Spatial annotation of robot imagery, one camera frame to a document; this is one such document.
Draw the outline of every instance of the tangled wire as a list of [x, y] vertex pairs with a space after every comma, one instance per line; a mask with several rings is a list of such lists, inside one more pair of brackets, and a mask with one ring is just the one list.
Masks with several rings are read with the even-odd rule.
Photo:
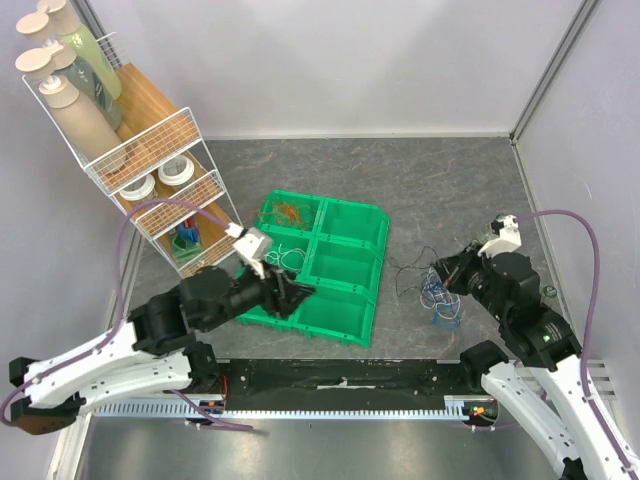
[[260, 221], [282, 227], [311, 230], [316, 217], [316, 209], [308, 204], [298, 204], [295, 201], [284, 202], [276, 197], [265, 202], [266, 208], [259, 214]]

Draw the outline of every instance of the green bottle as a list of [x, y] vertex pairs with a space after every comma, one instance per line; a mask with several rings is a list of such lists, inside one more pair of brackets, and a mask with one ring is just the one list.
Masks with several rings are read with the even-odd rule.
[[40, 0], [38, 10], [51, 17], [58, 40], [69, 45], [79, 57], [89, 62], [111, 98], [116, 100], [122, 93], [120, 79], [89, 29], [80, 22], [68, 0]]
[[69, 45], [54, 42], [51, 46], [43, 48], [53, 57], [53, 63], [56, 65], [54, 74], [67, 77], [74, 87], [95, 103], [111, 128], [117, 130], [122, 121], [122, 111], [89, 62], [76, 55]]

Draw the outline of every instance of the bottle cap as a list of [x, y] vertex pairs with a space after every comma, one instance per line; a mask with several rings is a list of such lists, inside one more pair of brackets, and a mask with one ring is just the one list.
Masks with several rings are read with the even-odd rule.
[[51, 17], [53, 30], [58, 36], [69, 35], [82, 25], [68, 0], [40, 0], [36, 8]]
[[80, 91], [64, 75], [57, 75], [54, 78], [60, 79], [57, 85], [46, 85], [42, 82], [38, 90], [51, 108], [64, 108], [71, 105], [80, 95]]
[[56, 42], [53, 45], [44, 46], [42, 48], [49, 52], [53, 57], [53, 63], [56, 66], [56, 70], [61, 70], [68, 67], [75, 61], [76, 57], [78, 56], [75, 50], [73, 50], [73, 48], [71, 48], [64, 42]]
[[16, 68], [30, 80], [44, 80], [56, 69], [51, 54], [43, 48], [27, 50], [16, 60]]
[[53, 36], [49, 16], [42, 11], [22, 17], [16, 23], [16, 30], [36, 43], [44, 43], [49, 37]]

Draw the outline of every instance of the plastic bottle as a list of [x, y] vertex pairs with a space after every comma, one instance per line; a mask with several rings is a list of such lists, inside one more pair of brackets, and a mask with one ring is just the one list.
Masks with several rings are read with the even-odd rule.
[[68, 0], [40, 0], [37, 8], [53, 20], [53, 30], [58, 40], [62, 40], [89, 62], [109, 90], [111, 97], [117, 100], [122, 93], [120, 79], [89, 29], [80, 22]]
[[68, 45], [53, 39], [49, 16], [42, 12], [30, 13], [16, 24], [18, 32], [41, 43], [51, 53], [56, 66], [56, 75], [64, 75], [82, 93], [89, 97], [104, 115], [111, 128], [117, 130], [122, 121], [122, 111], [104, 87], [98, 74], [89, 62], [76, 55]]
[[[121, 142], [98, 107], [63, 75], [53, 75], [55, 64], [51, 54], [42, 48], [24, 52], [16, 60], [16, 68], [32, 80], [42, 80], [39, 91], [49, 111], [67, 138], [89, 162], [118, 147]], [[112, 173], [125, 163], [126, 153], [110, 155], [95, 171]]]

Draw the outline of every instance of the orange wire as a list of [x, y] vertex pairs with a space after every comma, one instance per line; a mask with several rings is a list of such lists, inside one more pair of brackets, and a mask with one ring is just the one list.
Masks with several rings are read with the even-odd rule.
[[264, 216], [273, 215], [275, 223], [286, 227], [295, 227], [303, 230], [311, 230], [311, 220], [305, 220], [303, 215], [307, 217], [313, 216], [313, 208], [311, 205], [296, 205], [293, 203], [278, 202], [275, 199], [269, 200], [271, 211], [261, 212], [259, 218], [262, 222], [268, 223]]

